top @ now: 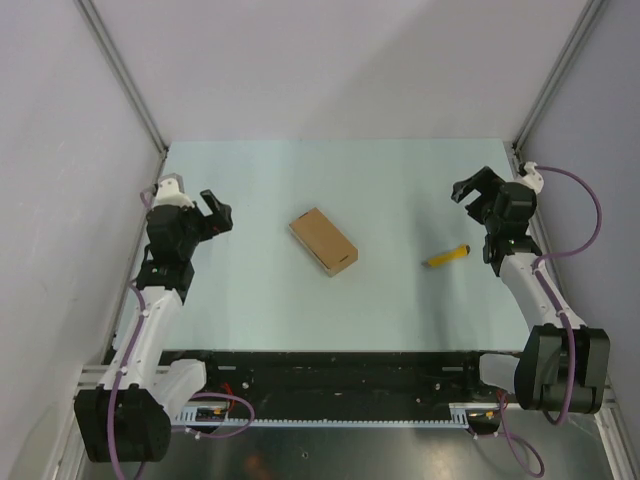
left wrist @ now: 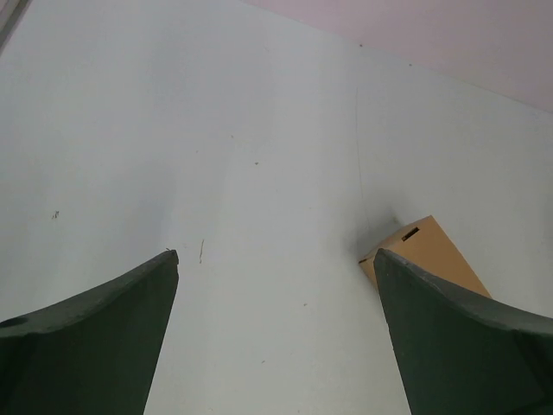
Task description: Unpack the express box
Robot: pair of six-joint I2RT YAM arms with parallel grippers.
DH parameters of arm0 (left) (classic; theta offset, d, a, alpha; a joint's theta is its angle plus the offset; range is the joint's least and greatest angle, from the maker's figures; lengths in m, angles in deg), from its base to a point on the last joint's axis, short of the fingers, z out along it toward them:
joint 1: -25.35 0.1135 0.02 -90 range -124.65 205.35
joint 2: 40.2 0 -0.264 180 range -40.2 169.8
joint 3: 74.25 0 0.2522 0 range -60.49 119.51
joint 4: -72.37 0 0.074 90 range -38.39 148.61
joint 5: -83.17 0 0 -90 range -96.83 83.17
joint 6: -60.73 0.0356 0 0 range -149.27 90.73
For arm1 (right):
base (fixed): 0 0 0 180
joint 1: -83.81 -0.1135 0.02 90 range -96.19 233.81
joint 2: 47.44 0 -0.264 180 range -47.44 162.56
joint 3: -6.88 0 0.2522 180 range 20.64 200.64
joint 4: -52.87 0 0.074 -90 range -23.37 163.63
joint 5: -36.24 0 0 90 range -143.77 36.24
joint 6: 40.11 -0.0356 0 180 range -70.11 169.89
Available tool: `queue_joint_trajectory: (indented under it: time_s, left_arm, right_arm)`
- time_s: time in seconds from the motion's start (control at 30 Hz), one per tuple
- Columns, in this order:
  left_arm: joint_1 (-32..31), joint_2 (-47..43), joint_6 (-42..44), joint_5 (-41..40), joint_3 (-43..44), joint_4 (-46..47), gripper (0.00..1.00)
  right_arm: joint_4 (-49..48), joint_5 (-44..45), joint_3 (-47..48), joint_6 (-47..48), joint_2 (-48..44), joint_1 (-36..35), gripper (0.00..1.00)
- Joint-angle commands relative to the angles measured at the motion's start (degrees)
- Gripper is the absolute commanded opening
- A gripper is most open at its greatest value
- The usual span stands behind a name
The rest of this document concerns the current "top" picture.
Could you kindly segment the yellow utility knife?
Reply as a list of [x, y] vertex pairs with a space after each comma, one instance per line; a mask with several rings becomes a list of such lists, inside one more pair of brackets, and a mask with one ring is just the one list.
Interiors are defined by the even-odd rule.
[[468, 244], [461, 244], [452, 250], [440, 253], [423, 261], [422, 265], [426, 268], [438, 268], [455, 260], [465, 258], [469, 255], [470, 250], [471, 248]]

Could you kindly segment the brown cardboard express box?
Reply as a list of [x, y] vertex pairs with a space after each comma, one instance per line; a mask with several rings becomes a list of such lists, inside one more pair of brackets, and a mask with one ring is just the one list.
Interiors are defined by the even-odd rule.
[[289, 230], [329, 277], [342, 272], [359, 258], [358, 249], [318, 208], [293, 220]]

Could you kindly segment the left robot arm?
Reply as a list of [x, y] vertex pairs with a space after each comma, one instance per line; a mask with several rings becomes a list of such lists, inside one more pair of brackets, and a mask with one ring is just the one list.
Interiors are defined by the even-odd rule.
[[132, 291], [134, 316], [120, 348], [96, 386], [80, 390], [74, 413], [87, 456], [95, 463], [158, 462], [169, 447], [172, 423], [195, 395], [207, 400], [221, 376], [199, 360], [177, 360], [157, 369], [170, 324], [186, 302], [196, 248], [233, 227], [232, 209], [209, 190], [202, 213], [170, 180], [157, 185], [146, 216], [148, 244]]

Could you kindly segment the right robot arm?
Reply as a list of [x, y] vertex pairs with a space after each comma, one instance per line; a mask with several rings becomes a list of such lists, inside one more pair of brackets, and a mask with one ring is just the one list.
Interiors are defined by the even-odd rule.
[[479, 366], [461, 376], [461, 388], [473, 401], [484, 401], [500, 388], [522, 409], [541, 411], [560, 424], [570, 413], [600, 410], [610, 339], [569, 306], [546, 267], [550, 257], [529, 233], [544, 186], [541, 172], [528, 162], [506, 181], [483, 167], [452, 187], [456, 203], [479, 194], [465, 209], [486, 230], [483, 261], [508, 288], [529, 330], [521, 351], [481, 354]]

